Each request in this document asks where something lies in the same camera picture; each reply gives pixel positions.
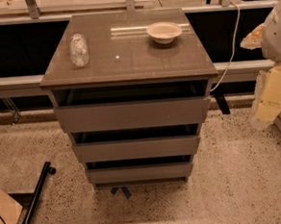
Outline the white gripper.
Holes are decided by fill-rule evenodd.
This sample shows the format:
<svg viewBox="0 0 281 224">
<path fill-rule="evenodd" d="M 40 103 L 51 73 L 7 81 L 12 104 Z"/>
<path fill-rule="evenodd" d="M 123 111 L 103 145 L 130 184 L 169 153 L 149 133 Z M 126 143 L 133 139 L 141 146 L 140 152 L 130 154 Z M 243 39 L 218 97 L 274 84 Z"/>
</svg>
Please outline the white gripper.
<svg viewBox="0 0 281 224">
<path fill-rule="evenodd" d="M 253 50 L 260 48 L 265 24 L 257 26 L 240 43 L 240 47 Z M 265 130 L 281 113 L 281 64 L 269 71 L 260 71 L 255 84 L 254 102 L 250 124 Z"/>
</svg>

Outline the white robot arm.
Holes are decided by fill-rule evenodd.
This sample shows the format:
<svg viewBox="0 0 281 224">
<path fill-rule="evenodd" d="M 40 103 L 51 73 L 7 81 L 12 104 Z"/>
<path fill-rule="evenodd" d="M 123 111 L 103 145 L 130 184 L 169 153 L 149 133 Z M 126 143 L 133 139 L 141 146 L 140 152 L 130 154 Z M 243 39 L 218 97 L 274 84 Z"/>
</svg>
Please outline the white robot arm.
<svg viewBox="0 0 281 224">
<path fill-rule="evenodd" d="M 281 0 L 240 43 L 244 49 L 262 49 L 263 57 L 274 62 L 272 69 L 260 71 L 255 84 L 250 124 L 264 130 L 281 113 Z"/>
</svg>

